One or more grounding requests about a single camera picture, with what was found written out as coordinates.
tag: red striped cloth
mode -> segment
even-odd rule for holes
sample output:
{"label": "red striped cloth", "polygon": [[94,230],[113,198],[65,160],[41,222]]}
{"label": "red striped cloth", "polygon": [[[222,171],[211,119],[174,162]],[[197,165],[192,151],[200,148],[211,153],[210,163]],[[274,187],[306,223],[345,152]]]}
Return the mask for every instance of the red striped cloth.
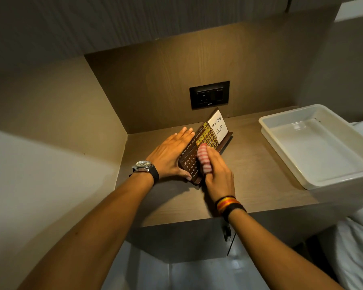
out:
{"label": "red striped cloth", "polygon": [[210,159],[208,158],[206,143],[202,143],[199,146],[196,155],[198,157],[199,162],[203,166],[203,174],[212,173],[213,167],[211,166]]}

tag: black wall socket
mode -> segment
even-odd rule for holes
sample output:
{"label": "black wall socket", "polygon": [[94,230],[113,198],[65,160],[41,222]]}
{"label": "black wall socket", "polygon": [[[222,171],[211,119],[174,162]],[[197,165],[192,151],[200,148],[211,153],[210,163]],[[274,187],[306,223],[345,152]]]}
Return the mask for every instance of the black wall socket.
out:
{"label": "black wall socket", "polygon": [[190,87],[191,108],[200,109],[229,102],[230,81]]}

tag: wooden counter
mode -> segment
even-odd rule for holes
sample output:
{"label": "wooden counter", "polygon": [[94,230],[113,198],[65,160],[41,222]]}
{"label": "wooden counter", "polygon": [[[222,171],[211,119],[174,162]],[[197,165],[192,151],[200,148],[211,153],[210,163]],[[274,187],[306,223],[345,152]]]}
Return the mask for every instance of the wooden counter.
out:
{"label": "wooden counter", "polygon": [[[347,199],[353,194],[358,196],[358,189],[353,188],[363,185],[363,180],[358,180],[311,191],[300,185],[262,135],[258,123],[261,116],[292,108],[225,119],[228,130],[234,134],[222,156],[234,173],[237,199],[249,213]],[[200,124],[188,127],[196,130]],[[135,162],[145,159],[165,138],[182,127],[128,135],[117,185],[129,176]],[[134,226],[208,219],[215,214],[212,202],[201,188],[177,178],[161,181],[153,187],[140,206]]]}

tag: plastic tray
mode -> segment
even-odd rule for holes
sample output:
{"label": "plastic tray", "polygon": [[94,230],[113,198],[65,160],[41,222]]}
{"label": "plastic tray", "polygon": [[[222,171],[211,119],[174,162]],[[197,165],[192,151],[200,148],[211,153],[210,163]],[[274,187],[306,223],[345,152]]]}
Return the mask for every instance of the plastic tray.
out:
{"label": "plastic tray", "polygon": [[327,107],[312,105],[259,122],[262,134],[305,189],[363,177],[363,136]]}

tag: bracelet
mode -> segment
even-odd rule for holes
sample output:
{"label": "bracelet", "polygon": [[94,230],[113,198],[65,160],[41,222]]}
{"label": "bracelet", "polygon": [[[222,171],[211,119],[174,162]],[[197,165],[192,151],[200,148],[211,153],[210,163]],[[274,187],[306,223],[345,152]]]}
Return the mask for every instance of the bracelet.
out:
{"label": "bracelet", "polygon": [[220,199],[218,199],[215,202],[216,209],[218,210],[219,214],[223,216],[223,219],[228,223],[228,216],[229,214],[236,208],[243,209],[245,208],[237,199],[232,195],[224,196]]}

